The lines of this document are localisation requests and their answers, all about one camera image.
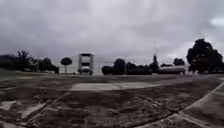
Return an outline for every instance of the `sky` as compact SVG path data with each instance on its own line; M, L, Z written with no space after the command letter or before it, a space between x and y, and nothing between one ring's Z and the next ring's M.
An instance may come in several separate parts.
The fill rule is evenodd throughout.
M26 50L60 65L93 53L149 64L186 58L198 38L224 55L223 0L0 0L0 54Z

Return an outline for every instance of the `overcast sky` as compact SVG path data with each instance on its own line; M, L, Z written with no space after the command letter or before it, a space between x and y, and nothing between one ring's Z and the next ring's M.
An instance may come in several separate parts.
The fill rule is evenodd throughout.
M224 0L0 0L0 54L170 63L205 37L224 54Z

